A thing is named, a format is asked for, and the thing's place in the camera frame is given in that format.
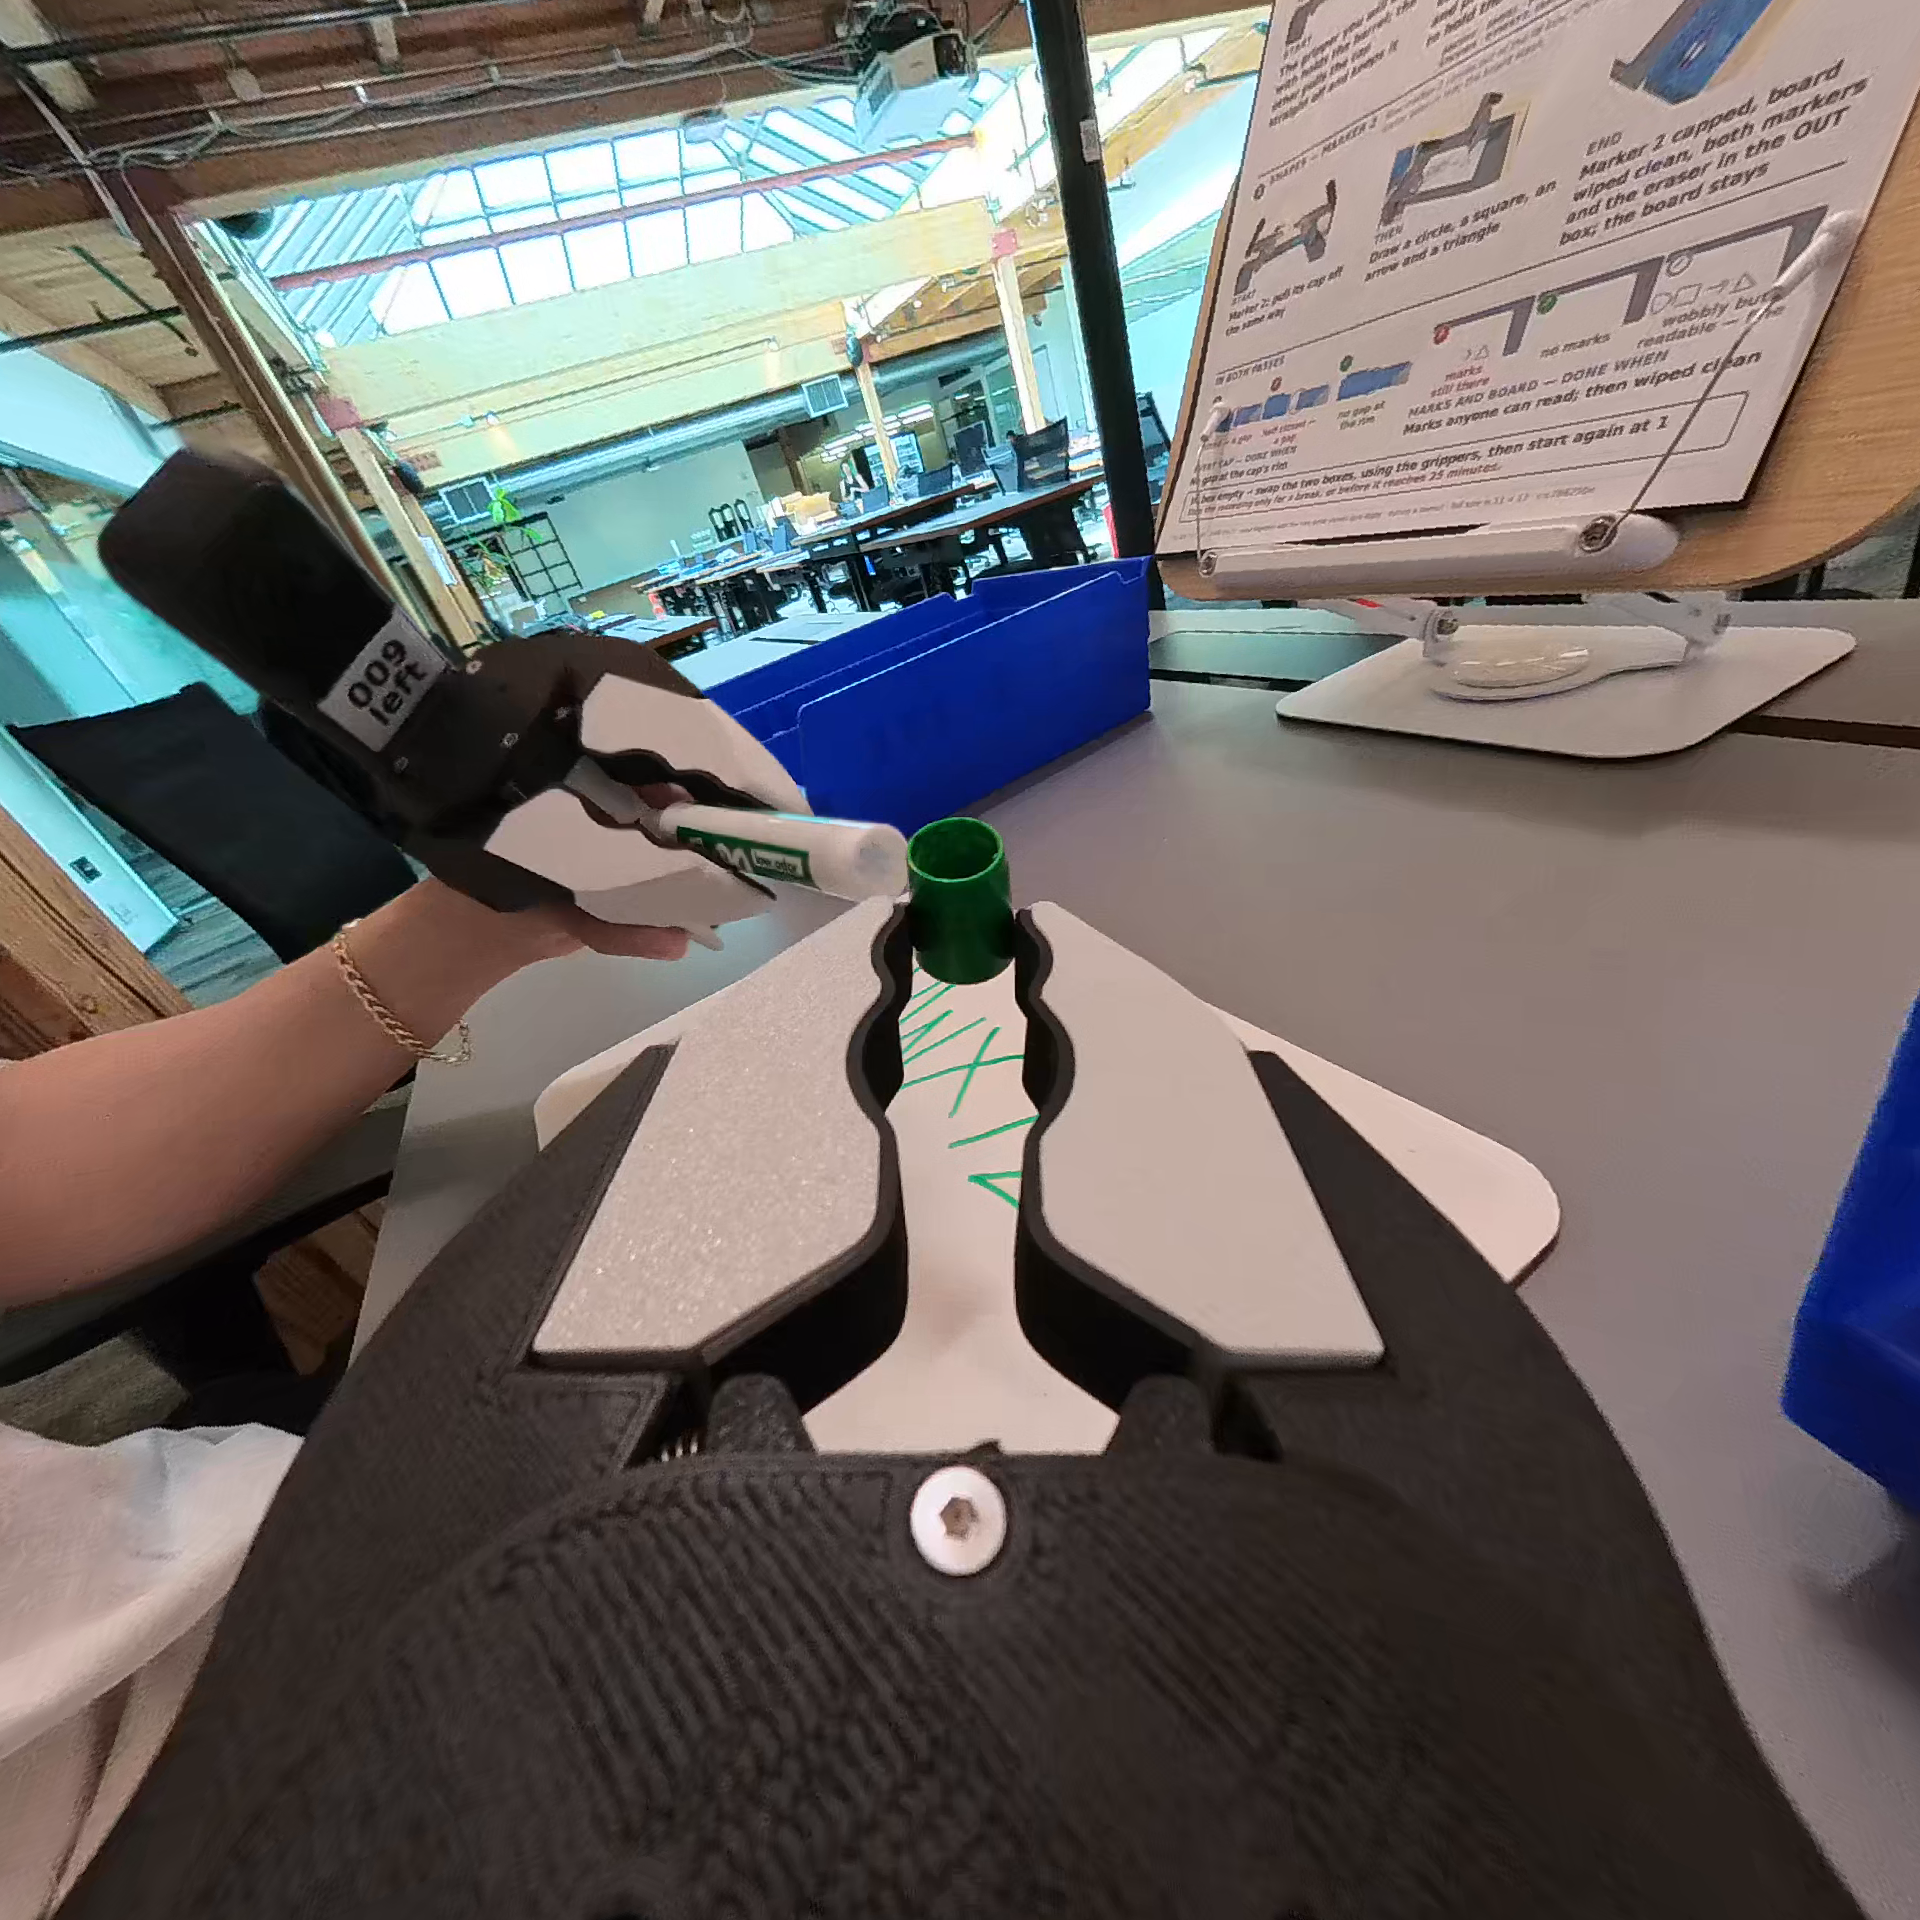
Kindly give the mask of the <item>black pole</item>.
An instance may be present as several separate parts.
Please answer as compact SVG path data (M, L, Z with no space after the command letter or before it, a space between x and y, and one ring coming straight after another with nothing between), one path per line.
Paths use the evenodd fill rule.
M1123 560L1145 560L1147 608L1160 613L1165 594L1153 560L1153 513L1083 16L1077 2L1025 2L1023 16L1054 154L1072 299L1108 489L1112 554Z

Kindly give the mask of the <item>black office chair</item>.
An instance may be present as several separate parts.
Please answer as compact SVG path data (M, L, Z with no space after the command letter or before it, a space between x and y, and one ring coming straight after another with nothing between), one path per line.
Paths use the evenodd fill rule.
M6 733L281 962L326 946L415 884L385 834L208 685Z

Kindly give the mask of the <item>illustrated instruction sheet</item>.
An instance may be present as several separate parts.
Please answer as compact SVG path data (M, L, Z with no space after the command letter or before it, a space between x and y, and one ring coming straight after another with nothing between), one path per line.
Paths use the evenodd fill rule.
M1160 555L1752 484L1915 2L1276 4Z

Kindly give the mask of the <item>person's left forearm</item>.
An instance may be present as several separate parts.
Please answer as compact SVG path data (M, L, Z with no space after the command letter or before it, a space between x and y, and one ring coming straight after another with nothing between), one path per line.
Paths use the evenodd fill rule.
M247 1215L420 1050L320 954L211 1008L4 1064L4 1307L124 1277Z

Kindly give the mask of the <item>blue plastic bin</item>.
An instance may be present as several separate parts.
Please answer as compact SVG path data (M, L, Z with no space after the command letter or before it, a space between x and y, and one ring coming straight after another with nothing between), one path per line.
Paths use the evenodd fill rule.
M819 813L913 833L1147 714L1147 560L929 597L711 698Z
M1917 1010L1799 1303L1783 1416L1917 1512Z

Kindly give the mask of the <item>green whiteboard marker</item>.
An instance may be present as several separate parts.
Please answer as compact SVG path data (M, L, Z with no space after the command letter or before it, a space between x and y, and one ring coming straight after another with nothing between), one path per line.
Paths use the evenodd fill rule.
M645 807L639 827L665 849L697 852L761 884L795 884L848 903L909 889L908 841L887 824L678 802Z

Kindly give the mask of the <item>small white whiteboard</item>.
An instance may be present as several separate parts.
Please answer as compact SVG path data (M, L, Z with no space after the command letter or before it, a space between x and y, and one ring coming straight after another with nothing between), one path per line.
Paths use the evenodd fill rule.
M1561 1207L1521 1155L1256 1024L1215 1018L1249 1052L1281 1059L1504 1283L1545 1260ZM1118 1416L1055 1373L1017 1324L1020 1165L1036 1111L1012 976L950 987L913 970L901 1050L891 1124L909 1253L903 1328L804 1416L807 1436L843 1455L1096 1455Z

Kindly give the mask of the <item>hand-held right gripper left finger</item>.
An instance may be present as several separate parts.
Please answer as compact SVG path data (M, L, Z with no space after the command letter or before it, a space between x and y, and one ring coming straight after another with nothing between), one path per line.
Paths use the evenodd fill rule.
M853 906L688 1013L620 1076L638 1109L560 1266L533 1357L773 1376L800 1409L897 1338L908 1235L889 1105L913 971L904 908Z

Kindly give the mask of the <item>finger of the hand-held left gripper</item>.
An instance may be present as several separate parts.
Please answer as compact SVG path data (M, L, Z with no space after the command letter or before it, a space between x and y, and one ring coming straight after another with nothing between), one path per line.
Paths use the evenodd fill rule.
M580 755L567 792L595 818L638 818L677 800L809 817L780 757L720 705L684 684L605 676L579 709Z
M684 931L712 944L717 931L777 908L768 888L686 849L659 844L638 820L605 824L564 787L512 807L484 852L556 883L592 921Z

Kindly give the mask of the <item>person's left hand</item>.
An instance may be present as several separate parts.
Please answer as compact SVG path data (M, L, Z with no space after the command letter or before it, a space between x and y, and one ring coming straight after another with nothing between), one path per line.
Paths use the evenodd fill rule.
M483 996L544 961L608 954L678 962L697 946L717 948L716 931L605 924L572 903L494 912L439 880L422 880L337 936L340 967L420 1050L447 1042Z

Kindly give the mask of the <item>wooden column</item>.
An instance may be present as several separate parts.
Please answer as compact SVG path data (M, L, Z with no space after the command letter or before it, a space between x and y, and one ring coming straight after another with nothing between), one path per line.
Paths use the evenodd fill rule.
M216 249L197 239L197 225L165 175L151 168L117 170L101 176L95 185L163 285L180 304L215 369L227 375L277 472L364 563L374 586L419 613L428 633L444 641L456 656L471 651L479 633L460 594L433 571L422 538L405 520L396 482L374 473L368 437L349 437L344 460L385 520L405 568L384 559L366 517L356 509L328 456L337 440L325 425L310 395L320 381L310 355L293 341L273 346L277 330L253 325L261 314L257 299L239 296L236 267L227 267Z

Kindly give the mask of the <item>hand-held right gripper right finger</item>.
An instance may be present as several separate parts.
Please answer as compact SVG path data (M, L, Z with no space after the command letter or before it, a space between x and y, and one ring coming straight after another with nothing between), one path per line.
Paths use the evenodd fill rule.
M1015 916L1023 1140L1015 1313L1103 1409L1174 1376L1385 1357L1268 1081L1224 1018L1055 903Z

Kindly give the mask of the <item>ceiling projector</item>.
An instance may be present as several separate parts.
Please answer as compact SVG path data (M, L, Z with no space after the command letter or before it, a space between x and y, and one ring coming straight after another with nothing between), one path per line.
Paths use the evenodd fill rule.
M929 4L853 4L846 41L854 131L870 154L941 138L948 114L969 98L974 41Z

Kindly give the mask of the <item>wooden post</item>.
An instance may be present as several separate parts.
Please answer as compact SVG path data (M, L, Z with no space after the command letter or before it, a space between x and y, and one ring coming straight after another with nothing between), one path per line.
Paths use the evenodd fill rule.
M3 813L3 1060L189 1013L187 996Z

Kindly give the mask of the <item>green marker cap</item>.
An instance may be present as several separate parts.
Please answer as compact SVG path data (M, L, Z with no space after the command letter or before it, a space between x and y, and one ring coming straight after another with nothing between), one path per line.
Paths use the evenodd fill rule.
M971 987L1015 957L1017 914L998 833L977 818L926 824L904 844L908 931L918 970Z

